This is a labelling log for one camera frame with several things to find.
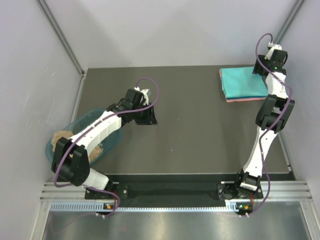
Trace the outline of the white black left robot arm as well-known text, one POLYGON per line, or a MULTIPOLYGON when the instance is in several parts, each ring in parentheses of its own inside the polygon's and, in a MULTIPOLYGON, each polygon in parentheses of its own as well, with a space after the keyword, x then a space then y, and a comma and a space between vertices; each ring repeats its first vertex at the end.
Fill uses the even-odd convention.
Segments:
POLYGON ((130 88, 118 103, 110 105, 93 123, 81 132, 57 140, 51 170, 70 184, 96 189, 102 198, 114 191, 112 181, 90 167, 89 156, 109 135, 134 121, 137 125, 156 125, 151 91, 130 88))

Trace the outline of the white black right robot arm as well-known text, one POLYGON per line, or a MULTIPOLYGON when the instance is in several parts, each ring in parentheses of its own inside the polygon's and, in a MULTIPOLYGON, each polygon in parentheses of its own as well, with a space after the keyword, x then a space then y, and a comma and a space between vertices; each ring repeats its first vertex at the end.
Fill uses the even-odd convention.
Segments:
POLYGON ((268 95, 255 119, 257 133, 250 156, 233 185, 233 192, 239 198, 258 191, 271 144, 284 129, 295 106, 295 101, 287 94, 285 87, 287 72, 283 66, 288 53, 273 42, 269 42, 267 48, 267 54, 257 56, 252 72, 265 77, 268 95))

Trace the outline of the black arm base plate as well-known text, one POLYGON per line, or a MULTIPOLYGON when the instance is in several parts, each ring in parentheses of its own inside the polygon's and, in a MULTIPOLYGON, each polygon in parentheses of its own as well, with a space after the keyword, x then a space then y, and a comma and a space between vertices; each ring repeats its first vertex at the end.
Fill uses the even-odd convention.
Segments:
POLYGON ((112 174, 121 207, 217 207, 224 200, 262 199, 262 190, 237 190, 237 173, 112 174))

